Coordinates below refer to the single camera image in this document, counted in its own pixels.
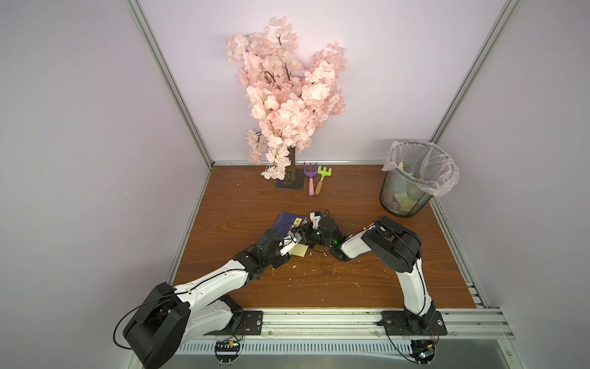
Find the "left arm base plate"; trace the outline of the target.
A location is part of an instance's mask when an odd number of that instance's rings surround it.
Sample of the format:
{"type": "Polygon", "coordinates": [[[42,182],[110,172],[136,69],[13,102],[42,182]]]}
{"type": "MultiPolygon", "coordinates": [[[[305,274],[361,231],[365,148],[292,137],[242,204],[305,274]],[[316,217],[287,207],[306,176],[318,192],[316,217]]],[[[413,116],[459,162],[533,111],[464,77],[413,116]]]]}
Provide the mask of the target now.
{"type": "Polygon", "coordinates": [[[216,335],[261,335],[264,322],[262,311],[242,311],[234,313],[229,323],[216,335]]]}

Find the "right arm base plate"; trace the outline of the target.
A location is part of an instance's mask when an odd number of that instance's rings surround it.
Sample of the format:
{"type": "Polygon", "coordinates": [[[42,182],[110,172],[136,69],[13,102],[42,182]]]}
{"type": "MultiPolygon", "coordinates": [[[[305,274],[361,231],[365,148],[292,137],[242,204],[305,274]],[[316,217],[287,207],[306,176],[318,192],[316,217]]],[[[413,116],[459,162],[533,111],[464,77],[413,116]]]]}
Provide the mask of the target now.
{"type": "Polygon", "coordinates": [[[448,331],[439,311],[424,316],[414,315],[408,311],[382,311],[381,319],[376,323],[383,327],[388,335],[398,336],[446,336],[448,331]]]}

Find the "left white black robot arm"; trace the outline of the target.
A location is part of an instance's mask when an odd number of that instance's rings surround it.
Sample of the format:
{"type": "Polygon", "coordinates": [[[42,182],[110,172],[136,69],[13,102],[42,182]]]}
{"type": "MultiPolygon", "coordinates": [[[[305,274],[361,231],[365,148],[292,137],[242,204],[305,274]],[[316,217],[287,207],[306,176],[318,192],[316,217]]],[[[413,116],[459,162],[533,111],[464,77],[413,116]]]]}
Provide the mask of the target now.
{"type": "Polygon", "coordinates": [[[157,285],[122,318],[125,349],[134,352],[142,367],[160,368],[188,341],[211,332],[234,332],[243,309],[229,294],[260,278],[268,267],[289,261],[300,240],[300,235],[268,229],[258,243],[213,272],[186,284],[157,285]]]}

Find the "dark blue book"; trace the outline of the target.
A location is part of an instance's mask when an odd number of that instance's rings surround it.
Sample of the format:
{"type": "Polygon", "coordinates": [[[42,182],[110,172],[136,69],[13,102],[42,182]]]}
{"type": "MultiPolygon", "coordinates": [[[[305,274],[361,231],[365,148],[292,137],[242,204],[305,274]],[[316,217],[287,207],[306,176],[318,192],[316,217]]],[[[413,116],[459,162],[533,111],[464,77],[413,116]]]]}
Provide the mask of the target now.
{"type": "Polygon", "coordinates": [[[281,212],[272,229],[277,232],[281,237],[285,238],[292,233],[293,227],[299,227],[307,221],[305,215],[295,215],[289,212],[281,212]]]}

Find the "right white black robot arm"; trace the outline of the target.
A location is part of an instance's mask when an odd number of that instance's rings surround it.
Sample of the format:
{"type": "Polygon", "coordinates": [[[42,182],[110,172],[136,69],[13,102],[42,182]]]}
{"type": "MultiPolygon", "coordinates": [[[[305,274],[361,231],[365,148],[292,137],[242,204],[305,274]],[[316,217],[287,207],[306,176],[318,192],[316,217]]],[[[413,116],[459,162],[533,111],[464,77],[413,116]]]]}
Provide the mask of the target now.
{"type": "Polygon", "coordinates": [[[361,232],[344,235],[333,218],[314,217],[294,229],[308,246],[329,249],[338,261],[348,262],[367,252],[373,252],[396,272],[404,298],[404,313],[408,319],[427,328],[434,318],[436,306],[427,290],[423,276],[422,240],[410,229],[381,215],[361,232]]]}

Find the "yellow sticky note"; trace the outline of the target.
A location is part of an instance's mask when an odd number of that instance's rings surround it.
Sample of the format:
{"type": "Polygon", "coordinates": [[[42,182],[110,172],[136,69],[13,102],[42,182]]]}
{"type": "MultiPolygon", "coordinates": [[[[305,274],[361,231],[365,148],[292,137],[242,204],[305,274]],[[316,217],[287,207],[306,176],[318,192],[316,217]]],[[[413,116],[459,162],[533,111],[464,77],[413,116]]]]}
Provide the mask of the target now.
{"type": "Polygon", "coordinates": [[[289,253],[292,256],[297,256],[300,258],[304,258],[307,254],[308,251],[308,246],[304,245],[304,244],[296,244],[290,251],[289,253]]]}

